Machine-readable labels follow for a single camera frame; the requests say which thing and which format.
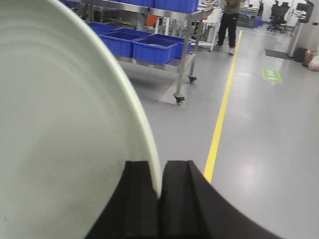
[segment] office chair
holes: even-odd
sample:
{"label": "office chair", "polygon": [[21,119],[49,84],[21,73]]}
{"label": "office chair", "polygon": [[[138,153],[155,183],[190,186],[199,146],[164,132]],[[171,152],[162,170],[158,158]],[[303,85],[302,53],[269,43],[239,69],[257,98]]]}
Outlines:
{"label": "office chair", "polygon": [[281,27],[281,24],[285,24],[285,14],[289,10],[288,2],[283,2],[281,6],[272,7],[273,20],[270,22],[271,26],[267,27],[267,30],[271,32],[286,32],[285,29]]}

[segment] cart wheel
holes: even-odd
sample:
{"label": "cart wheel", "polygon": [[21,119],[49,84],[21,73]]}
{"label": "cart wheel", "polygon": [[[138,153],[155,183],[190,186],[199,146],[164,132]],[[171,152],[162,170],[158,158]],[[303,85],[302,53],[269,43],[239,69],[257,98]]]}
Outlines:
{"label": "cart wheel", "polygon": [[184,96],[174,96],[174,97],[176,99],[176,104],[178,106],[181,106],[184,103],[184,101],[185,101],[185,97]]}
{"label": "cart wheel", "polygon": [[194,84],[195,81],[197,80],[197,77],[195,77],[195,76],[188,76],[188,78],[189,78],[189,82],[190,82],[191,84]]}

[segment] stainless steel rack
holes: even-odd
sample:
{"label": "stainless steel rack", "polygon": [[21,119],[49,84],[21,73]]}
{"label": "stainless steel rack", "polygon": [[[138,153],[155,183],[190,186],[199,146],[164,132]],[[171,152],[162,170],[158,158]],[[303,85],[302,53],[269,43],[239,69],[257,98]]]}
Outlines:
{"label": "stainless steel rack", "polygon": [[176,92],[174,93],[173,96],[175,97],[176,103],[178,105],[183,104],[183,102],[185,101],[185,97],[181,94],[180,91],[181,91],[181,85],[182,85],[182,78],[184,76],[185,69],[189,64],[191,64],[190,73],[188,75],[189,82],[191,84],[194,84],[195,80],[197,80],[197,78],[195,76],[193,76],[193,71],[194,71],[194,67],[195,67],[195,57],[196,57],[196,53],[198,51],[198,42],[199,42],[200,34],[198,34],[196,37],[196,44],[195,44],[195,48],[194,48],[194,51],[192,52],[192,54],[187,53],[188,41],[191,37],[191,32],[192,32],[192,22],[199,22],[198,29],[201,29],[203,18],[205,16],[209,16],[212,13],[212,11],[213,11],[212,7],[206,8],[203,10],[199,10],[199,11],[196,11],[193,13],[183,13],[183,12],[168,11],[168,10],[163,10],[163,9],[157,9],[157,8],[151,8],[151,7],[139,6],[139,5],[132,5],[132,4],[115,2],[115,1],[108,1],[108,0],[73,0],[73,1],[83,3],[83,4],[86,4],[88,6],[89,19],[94,19],[93,7],[100,6],[100,7],[107,7],[109,9],[132,11],[132,12],[138,12],[138,13],[147,13],[147,14],[152,14],[152,15],[187,21],[187,27],[186,27],[186,32],[185,32],[185,42],[184,42],[184,47],[183,47],[183,55],[182,55],[181,59],[175,58],[174,60],[172,60],[168,64],[155,65],[155,64],[148,63],[148,62],[137,61],[133,58],[116,56],[119,61],[129,62],[132,64],[138,64],[138,65],[142,65],[142,66],[152,67],[155,69],[160,69],[160,70],[178,73],[177,89],[176,89]]}

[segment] sneaker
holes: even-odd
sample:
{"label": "sneaker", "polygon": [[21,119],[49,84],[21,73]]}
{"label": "sneaker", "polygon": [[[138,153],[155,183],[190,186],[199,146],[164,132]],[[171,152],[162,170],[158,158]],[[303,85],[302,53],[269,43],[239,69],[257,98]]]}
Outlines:
{"label": "sneaker", "polygon": [[235,48],[234,47],[229,47],[228,54],[233,56],[235,54]]}
{"label": "sneaker", "polygon": [[214,50],[222,51],[223,50],[223,46],[220,46],[217,43],[216,45],[214,45]]}

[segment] white bag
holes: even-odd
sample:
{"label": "white bag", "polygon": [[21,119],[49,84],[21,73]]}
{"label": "white bag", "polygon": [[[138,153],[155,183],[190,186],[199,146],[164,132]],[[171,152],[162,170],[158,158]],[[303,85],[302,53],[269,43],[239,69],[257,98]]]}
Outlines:
{"label": "white bag", "polygon": [[312,71],[319,71],[319,56],[315,56],[308,64],[308,69]]}

